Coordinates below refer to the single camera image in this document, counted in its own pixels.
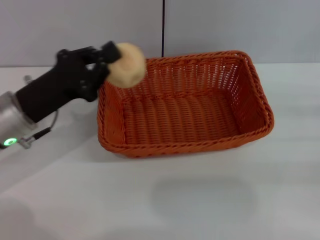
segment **white wall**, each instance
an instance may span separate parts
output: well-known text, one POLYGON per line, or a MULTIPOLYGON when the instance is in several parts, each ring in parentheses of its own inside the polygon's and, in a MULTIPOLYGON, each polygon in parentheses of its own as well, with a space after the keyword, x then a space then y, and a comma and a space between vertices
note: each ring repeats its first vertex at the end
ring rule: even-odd
POLYGON ((0 66, 50 66, 60 49, 131 42, 161 55, 162 0, 1 0, 0 66))
POLYGON ((242 50, 256 63, 320 61, 319 0, 167 0, 165 55, 242 50))

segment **woven basket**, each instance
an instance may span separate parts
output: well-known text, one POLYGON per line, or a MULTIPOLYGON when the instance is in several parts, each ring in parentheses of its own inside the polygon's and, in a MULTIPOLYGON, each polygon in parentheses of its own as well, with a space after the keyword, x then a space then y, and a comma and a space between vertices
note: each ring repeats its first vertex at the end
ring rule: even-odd
POLYGON ((99 91, 98 139, 128 157, 235 148, 274 127, 259 77, 240 51, 147 60, 133 88, 99 91))

